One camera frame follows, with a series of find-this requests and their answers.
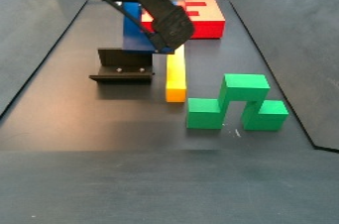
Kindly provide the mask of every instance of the gray floor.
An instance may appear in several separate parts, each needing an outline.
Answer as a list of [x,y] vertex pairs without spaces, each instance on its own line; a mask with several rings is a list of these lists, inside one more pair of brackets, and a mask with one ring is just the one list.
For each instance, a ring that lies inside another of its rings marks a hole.
[[[263,73],[229,2],[221,41],[190,41],[190,97],[217,97],[223,73]],[[278,133],[186,129],[164,101],[166,57],[151,85],[98,85],[96,47],[120,45],[119,16],[91,1],[0,125],[4,223],[338,223],[338,155],[313,150],[291,115]]]

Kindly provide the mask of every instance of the gray wall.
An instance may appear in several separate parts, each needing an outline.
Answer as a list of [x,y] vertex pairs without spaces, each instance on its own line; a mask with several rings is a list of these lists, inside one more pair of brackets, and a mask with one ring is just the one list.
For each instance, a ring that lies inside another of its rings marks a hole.
[[231,0],[314,144],[339,149],[339,0]]
[[0,0],[0,115],[86,0]]

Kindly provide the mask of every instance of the l-shaped green block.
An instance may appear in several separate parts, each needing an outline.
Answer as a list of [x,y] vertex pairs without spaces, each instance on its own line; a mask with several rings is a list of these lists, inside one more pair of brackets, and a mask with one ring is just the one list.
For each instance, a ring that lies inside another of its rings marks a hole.
[[225,114],[218,99],[188,98],[187,128],[222,129]]
[[226,74],[218,99],[188,99],[187,127],[222,129],[231,101],[247,101],[246,130],[277,131],[289,116],[282,101],[265,100],[270,85],[261,74]]

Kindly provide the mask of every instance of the black bracket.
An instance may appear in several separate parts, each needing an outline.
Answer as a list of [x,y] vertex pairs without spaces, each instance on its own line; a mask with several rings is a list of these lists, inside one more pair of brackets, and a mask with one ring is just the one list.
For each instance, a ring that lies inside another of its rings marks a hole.
[[152,55],[132,54],[122,49],[98,49],[100,70],[90,78],[98,82],[108,81],[151,81]]

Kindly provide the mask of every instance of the blue block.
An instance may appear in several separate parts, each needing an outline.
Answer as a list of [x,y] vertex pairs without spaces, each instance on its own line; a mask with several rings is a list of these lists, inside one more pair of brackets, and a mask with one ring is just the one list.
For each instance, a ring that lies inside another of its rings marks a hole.
[[[123,8],[134,16],[135,19],[140,20],[142,9],[138,3],[123,3]],[[122,49],[127,52],[142,54],[155,53],[155,48],[148,38],[127,17],[123,19]]]

